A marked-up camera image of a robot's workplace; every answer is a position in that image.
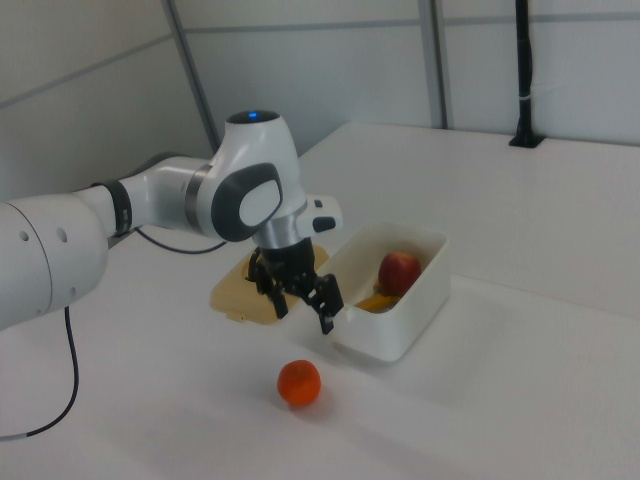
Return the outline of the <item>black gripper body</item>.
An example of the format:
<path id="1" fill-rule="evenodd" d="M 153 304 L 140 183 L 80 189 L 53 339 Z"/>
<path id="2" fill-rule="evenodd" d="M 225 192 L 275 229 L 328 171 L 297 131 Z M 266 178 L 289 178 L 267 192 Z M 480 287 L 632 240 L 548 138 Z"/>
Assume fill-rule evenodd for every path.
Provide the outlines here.
<path id="1" fill-rule="evenodd" d="M 256 280 L 264 284 L 280 282 L 283 286 L 312 286 L 317 274 L 315 254 L 309 238 L 285 248 L 260 248 L 261 260 L 256 264 Z"/>

